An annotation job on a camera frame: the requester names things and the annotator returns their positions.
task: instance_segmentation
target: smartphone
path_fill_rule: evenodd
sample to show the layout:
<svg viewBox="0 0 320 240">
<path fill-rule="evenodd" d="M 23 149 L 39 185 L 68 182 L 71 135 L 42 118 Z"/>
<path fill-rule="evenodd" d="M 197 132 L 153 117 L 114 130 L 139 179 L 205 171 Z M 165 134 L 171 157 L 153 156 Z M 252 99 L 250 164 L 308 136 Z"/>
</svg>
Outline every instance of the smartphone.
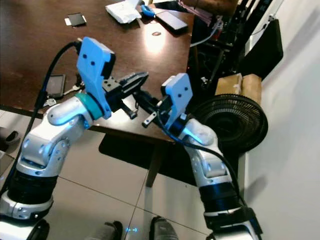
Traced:
<svg viewBox="0 0 320 240">
<path fill-rule="evenodd" d="M 64 95 L 66 75 L 51 75 L 46 86 L 50 98 L 61 98 Z"/>
<path fill-rule="evenodd" d="M 74 27 L 86 24 L 86 21 L 80 12 L 69 14 L 68 18 L 70 20 L 71 25 Z"/>
<path fill-rule="evenodd" d="M 188 24 L 172 15 L 168 11 L 162 11 L 155 16 L 162 24 L 164 24 L 174 33 L 181 33 L 188 28 Z"/>
</svg>

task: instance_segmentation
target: wooden table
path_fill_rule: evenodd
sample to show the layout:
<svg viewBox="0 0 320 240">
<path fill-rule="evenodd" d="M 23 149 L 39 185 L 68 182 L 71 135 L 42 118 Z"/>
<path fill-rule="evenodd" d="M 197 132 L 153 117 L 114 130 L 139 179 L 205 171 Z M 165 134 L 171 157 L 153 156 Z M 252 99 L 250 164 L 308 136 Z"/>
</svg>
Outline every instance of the wooden table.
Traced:
<svg viewBox="0 0 320 240">
<path fill-rule="evenodd" d="M 194 17 L 172 11 L 188 24 L 188 31 L 173 35 L 155 20 L 139 19 L 119 24 L 105 10 L 112 0 L 6 0 L 0 8 L 0 108 L 31 115 L 43 78 L 56 53 L 67 43 L 85 36 L 94 38 L 115 52 L 112 71 L 115 78 L 132 72 L 149 72 L 143 88 L 161 98 L 160 86 L 172 75 L 187 68 Z M 68 14 L 81 12 L 85 26 L 66 26 Z M 77 54 L 69 50 L 58 62 L 54 74 L 66 74 L 65 90 L 76 82 Z M 69 94 L 63 101 L 72 97 Z M 125 102 L 134 108 L 134 101 Z M 93 130 L 156 144 L 147 179 L 152 186 L 160 158 L 171 140 L 155 125 L 141 126 L 147 117 L 143 110 L 130 120 L 122 110 L 108 120 L 100 119 Z"/>
</svg>

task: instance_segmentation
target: blue object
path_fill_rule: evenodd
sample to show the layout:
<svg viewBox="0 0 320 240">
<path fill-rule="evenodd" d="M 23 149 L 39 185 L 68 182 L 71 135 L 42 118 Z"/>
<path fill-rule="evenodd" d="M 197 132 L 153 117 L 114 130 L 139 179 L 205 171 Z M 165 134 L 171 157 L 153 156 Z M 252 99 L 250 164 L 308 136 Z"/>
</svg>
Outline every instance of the blue object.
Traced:
<svg viewBox="0 0 320 240">
<path fill-rule="evenodd" d="M 138 232 L 138 228 L 136 228 L 136 227 L 135 227 L 135 228 L 128 228 L 128 227 L 127 227 L 127 228 L 125 229 L 125 231 L 126 231 L 126 232 Z"/>
<path fill-rule="evenodd" d="M 84 37 L 76 67 L 85 85 L 85 91 L 94 96 L 103 110 L 103 117 L 111 117 L 111 108 L 106 101 L 102 85 L 110 77 L 116 56 L 97 40 Z"/>
<path fill-rule="evenodd" d="M 143 14 L 147 17 L 150 17 L 150 18 L 154 18 L 155 17 L 155 12 L 148 6 L 146 5 L 141 5 L 141 10 L 143 12 Z"/>
<path fill-rule="evenodd" d="M 169 77 L 161 86 L 165 93 L 170 96 L 172 107 L 165 128 L 169 129 L 174 121 L 186 111 L 186 107 L 192 98 L 192 89 L 189 76 L 186 73 L 178 73 L 176 76 Z"/>
<path fill-rule="evenodd" d="M 91 113 L 94 120 L 97 120 L 103 116 L 103 113 L 100 110 L 100 107 L 91 96 L 82 92 L 77 93 L 75 96 L 82 102 L 85 108 Z"/>
</svg>

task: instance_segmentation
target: black wire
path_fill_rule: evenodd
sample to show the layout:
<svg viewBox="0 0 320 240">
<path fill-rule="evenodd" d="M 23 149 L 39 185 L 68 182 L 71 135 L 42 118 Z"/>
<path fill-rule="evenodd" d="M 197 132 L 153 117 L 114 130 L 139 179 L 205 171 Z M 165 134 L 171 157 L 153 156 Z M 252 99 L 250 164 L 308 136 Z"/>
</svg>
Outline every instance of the black wire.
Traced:
<svg viewBox="0 0 320 240">
<path fill-rule="evenodd" d="M 261 31 L 263 31 L 266 28 L 266 26 L 267 26 L 267 24 L 263 25 L 263 27 L 259 31 L 255 32 L 255 33 L 252 33 L 251 36 L 260 33 Z"/>
<path fill-rule="evenodd" d="M 203 146 L 199 146 L 199 145 L 195 145 L 195 144 L 192 144 L 190 142 L 186 142 L 186 141 L 183 141 L 183 140 L 177 138 L 176 136 L 172 135 L 169 132 L 169 130 L 166 129 L 165 125 L 163 124 L 163 122 L 161 120 L 160 111 L 159 110 L 157 110 L 157 112 L 156 112 L 156 117 L 157 117 L 157 120 L 158 120 L 158 122 L 160 124 L 160 127 L 165 132 L 165 134 L 168 135 L 171 139 L 173 139 L 176 143 L 181 144 L 181 145 L 186 146 L 186 147 L 189 147 L 189 148 L 198 149 L 198 150 L 210 153 L 210 154 L 215 155 L 216 157 L 218 157 L 229 170 L 229 173 L 230 173 L 230 176 L 231 176 L 231 180 L 232 180 L 232 184 L 233 184 L 233 186 L 235 188 L 235 192 L 236 192 L 238 198 L 241 200 L 241 202 L 245 206 L 247 206 L 245 200 L 240 195 L 240 188 L 239 188 L 239 184 L 238 184 L 238 181 L 237 181 L 237 177 L 236 177 L 235 171 L 232 168 L 232 166 L 229 163 L 229 161 L 224 156 L 222 156 L 220 153 L 218 153 L 216 151 L 213 151 L 213 150 L 211 150 L 209 148 L 206 148 L 206 147 L 203 147 Z"/>
<path fill-rule="evenodd" d="M 54 57 L 53 61 L 51 62 L 47 72 L 46 72 L 46 75 L 44 77 L 44 80 L 42 82 L 42 87 L 41 87 L 41 90 L 37 96 L 37 99 L 36 99 L 36 102 L 35 102 L 35 105 L 34 105 L 34 109 L 33 109 L 33 112 L 32 112 L 32 115 L 31 115 L 31 118 L 30 118 L 30 121 L 28 123 L 28 126 L 25 130 L 25 133 L 24 133 L 24 136 L 23 136 L 23 139 L 22 139 L 22 142 L 21 142 L 21 145 L 20 145 L 20 148 L 19 148 L 19 151 L 16 155 L 16 158 L 13 162 L 13 165 L 8 173 L 8 176 L 6 177 L 4 183 L 3 183 L 3 186 L 1 188 L 1 191 L 0 191 L 0 196 L 8 189 L 8 185 L 9 185 L 9 182 L 11 181 L 13 175 L 14 175 L 14 172 L 16 170 L 16 166 L 17 166 L 17 163 L 18 163 L 18 159 L 19 159 L 19 156 L 21 154 L 21 149 L 22 149 L 22 143 L 24 142 L 24 139 L 25 137 L 27 136 L 27 134 L 30 132 L 33 124 L 34 124 L 34 121 L 36 119 L 36 116 L 38 114 L 38 111 L 40 108 L 43 107 L 43 105 L 45 104 L 44 103 L 44 99 L 46 99 L 46 96 L 47 96 L 47 93 L 46 93 L 46 89 L 47 89 L 47 85 L 48 85 L 48 81 L 49 81 L 49 78 L 52 74 L 52 71 L 54 70 L 58 60 L 60 59 L 60 57 L 71 47 L 77 47 L 78 46 L 78 43 L 73 41 L 73 42 L 70 42 L 68 43 L 67 45 L 65 45 L 63 48 L 61 48 L 61 50 L 56 54 L 56 56 Z"/>
</svg>

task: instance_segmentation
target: table leg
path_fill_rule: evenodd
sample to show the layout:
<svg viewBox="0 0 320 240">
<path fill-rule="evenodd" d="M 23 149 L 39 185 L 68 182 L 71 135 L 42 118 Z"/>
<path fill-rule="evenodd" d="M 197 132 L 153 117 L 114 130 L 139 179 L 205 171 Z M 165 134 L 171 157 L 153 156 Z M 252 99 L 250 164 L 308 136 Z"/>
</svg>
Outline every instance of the table leg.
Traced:
<svg viewBox="0 0 320 240">
<path fill-rule="evenodd" d="M 157 173 L 161 167 L 163 159 L 167 156 L 168 144 L 158 143 L 154 146 L 154 151 L 152 154 L 152 159 L 148 171 L 148 176 L 146 178 L 145 185 L 149 188 L 152 188 L 154 184 Z"/>
</svg>

